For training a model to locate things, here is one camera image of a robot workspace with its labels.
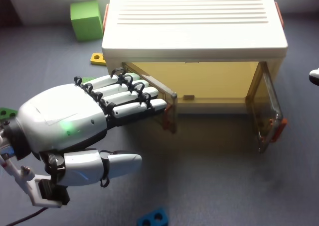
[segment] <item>wire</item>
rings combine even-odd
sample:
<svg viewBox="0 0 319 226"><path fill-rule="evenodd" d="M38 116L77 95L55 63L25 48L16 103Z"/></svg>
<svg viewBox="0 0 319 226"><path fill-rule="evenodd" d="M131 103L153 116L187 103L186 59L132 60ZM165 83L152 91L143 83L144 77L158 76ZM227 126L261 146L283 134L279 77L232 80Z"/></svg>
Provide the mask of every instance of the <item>wire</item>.
<svg viewBox="0 0 319 226"><path fill-rule="evenodd" d="M44 207L44 208L40 209L39 211L33 213L32 215L29 215L29 216L27 216L27 217L24 217L24 218L22 218L22 219L19 219L19 220L17 220L17 221L14 221L14 222L12 222L12 223L6 225L6 226L14 226L14 225L17 225L17 224L19 224L19 223L21 223L21 222L24 222L24 221L26 221L26 220L29 220L29 219L31 219L31 218L33 218L33 217L39 215L40 213L42 213L43 211L45 211L45 210L47 210L47 209L48 209L48 208Z"/></svg>

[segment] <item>open door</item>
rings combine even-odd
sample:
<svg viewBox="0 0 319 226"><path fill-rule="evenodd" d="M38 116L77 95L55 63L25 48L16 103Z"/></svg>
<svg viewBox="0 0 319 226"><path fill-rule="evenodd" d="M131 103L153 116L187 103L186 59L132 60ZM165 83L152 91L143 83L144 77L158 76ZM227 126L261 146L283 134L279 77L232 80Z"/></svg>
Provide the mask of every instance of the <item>open door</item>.
<svg viewBox="0 0 319 226"><path fill-rule="evenodd" d="M286 125L266 62L260 62L246 97L248 113L263 153L279 137Z"/></svg>
<svg viewBox="0 0 319 226"><path fill-rule="evenodd" d="M163 129L175 133L177 125L177 93L133 63L123 63L123 68L126 69L127 72L138 74L141 79L148 81L152 87L158 89L158 98L165 100L167 102L167 107L164 114L155 116L155 119L163 126Z"/></svg>

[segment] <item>blue toy block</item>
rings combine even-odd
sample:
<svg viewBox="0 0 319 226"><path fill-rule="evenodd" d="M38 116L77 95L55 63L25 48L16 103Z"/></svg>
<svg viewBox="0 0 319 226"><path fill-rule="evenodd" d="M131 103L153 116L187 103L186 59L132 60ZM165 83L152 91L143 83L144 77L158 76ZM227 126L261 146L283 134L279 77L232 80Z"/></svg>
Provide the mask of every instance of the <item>blue toy block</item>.
<svg viewBox="0 0 319 226"><path fill-rule="evenodd" d="M138 219L137 226L168 226L168 217L163 209L158 209Z"/></svg>

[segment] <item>gray table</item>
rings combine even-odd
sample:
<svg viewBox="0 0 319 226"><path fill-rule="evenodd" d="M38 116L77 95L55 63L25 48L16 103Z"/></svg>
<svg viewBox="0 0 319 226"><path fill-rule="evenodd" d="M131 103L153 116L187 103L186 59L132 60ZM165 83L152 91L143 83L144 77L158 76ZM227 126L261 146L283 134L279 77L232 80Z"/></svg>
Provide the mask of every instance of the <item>gray table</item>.
<svg viewBox="0 0 319 226"><path fill-rule="evenodd" d="M319 62L319 21L285 18L290 49L275 87L289 126L265 154L253 150L245 116L183 116L177 135L152 120L112 129L98 149L133 150L140 172L98 184L69 187L71 201L21 225L133 226L164 207L171 226L316 226L319 223L319 87L308 81ZM70 26L0 30L0 106L18 109L37 93L76 75L107 74L89 63L101 40L78 43ZM17 165L44 174L32 155ZM0 169L0 225L32 207Z"/></svg>

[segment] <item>screw hole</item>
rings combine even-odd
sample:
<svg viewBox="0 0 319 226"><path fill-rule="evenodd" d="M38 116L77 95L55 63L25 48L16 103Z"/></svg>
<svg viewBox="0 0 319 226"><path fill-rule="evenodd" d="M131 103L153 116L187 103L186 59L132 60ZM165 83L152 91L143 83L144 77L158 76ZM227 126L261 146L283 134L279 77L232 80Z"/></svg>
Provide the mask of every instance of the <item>screw hole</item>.
<svg viewBox="0 0 319 226"><path fill-rule="evenodd" d="M163 216L162 216L160 213L157 213L157 214L154 216L154 219L155 219L157 222L160 222L160 221L163 219Z"/></svg>
<svg viewBox="0 0 319 226"><path fill-rule="evenodd" d="M151 222L149 220L144 220L142 226L151 226Z"/></svg>

